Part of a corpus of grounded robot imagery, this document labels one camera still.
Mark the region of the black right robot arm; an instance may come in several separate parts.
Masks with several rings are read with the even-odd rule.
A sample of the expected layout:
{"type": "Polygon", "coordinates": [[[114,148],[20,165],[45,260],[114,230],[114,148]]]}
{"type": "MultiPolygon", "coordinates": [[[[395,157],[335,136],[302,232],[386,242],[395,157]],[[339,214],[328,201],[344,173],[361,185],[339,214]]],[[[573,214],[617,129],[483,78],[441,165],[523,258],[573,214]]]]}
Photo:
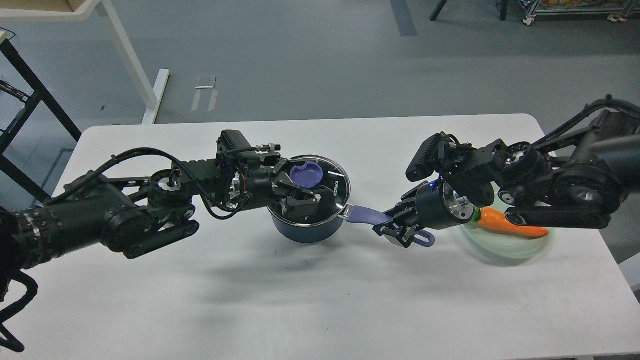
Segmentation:
{"type": "Polygon", "coordinates": [[[518,230],[604,229],[639,192],[639,107],[608,95],[534,143],[476,148],[439,132],[422,143],[406,177],[418,185],[373,227],[403,248],[432,246],[424,229],[483,220],[496,199],[518,230]]]}

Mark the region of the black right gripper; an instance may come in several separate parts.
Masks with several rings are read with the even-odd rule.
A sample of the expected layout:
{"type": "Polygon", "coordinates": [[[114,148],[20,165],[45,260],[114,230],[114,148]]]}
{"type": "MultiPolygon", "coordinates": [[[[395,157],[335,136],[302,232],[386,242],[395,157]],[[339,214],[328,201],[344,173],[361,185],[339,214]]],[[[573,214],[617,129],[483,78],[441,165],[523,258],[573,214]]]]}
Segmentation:
{"type": "Polygon", "coordinates": [[[411,245],[430,248],[430,232],[395,223],[417,223],[421,228],[445,230],[470,223],[475,210],[475,205],[447,182],[434,181],[424,183],[415,198],[402,199],[384,212],[386,223],[375,225],[373,230],[377,235],[386,237],[391,244],[405,249],[411,245]]]}

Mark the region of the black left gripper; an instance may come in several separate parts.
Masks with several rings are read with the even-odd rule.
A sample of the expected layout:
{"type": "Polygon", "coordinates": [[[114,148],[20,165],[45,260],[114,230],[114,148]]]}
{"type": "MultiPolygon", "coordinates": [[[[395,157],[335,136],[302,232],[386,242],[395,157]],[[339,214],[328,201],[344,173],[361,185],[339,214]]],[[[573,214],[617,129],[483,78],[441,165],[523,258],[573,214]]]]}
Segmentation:
{"type": "Polygon", "coordinates": [[[272,205],[272,213],[289,223],[313,223],[322,196],[305,188],[321,183],[321,166],[316,157],[297,156],[265,160],[256,170],[246,164],[229,162],[228,171],[237,183],[228,194],[228,209],[248,211],[272,205]],[[274,186],[272,175],[283,173],[300,187],[274,186]]]}

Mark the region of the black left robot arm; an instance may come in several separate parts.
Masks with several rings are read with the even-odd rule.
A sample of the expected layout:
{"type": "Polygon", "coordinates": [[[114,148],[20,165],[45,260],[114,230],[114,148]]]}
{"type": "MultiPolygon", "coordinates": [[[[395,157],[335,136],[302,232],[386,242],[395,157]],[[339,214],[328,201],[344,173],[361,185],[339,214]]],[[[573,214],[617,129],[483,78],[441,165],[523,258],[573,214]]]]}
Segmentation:
{"type": "Polygon", "coordinates": [[[193,219],[196,196],[217,220],[274,204],[295,218],[317,214],[324,196],[294,183],[284,171],[288,164],[263,146],[220,150],[199,161],[140,147],[112,156],[41,207],[2,209],[1,298],[14,281],[26,292],[1,310],[1,321],[37,295],[27,269],[94,244],[135,259],[191,237],[200,227],[193,219]]]}

